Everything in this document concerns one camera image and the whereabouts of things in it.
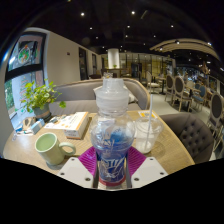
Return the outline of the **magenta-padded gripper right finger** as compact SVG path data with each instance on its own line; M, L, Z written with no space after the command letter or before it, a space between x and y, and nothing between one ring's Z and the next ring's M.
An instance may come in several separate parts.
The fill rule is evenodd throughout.
M167 175L155 157L146 157L134 147L128 150L126 165L128 188L140 188Z

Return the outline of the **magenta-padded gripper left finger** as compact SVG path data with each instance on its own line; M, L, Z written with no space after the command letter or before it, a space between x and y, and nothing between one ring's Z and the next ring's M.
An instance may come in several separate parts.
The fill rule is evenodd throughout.
M84 188L97 188L98 167L95 148L90 147L78 158L71 157L58 176Z

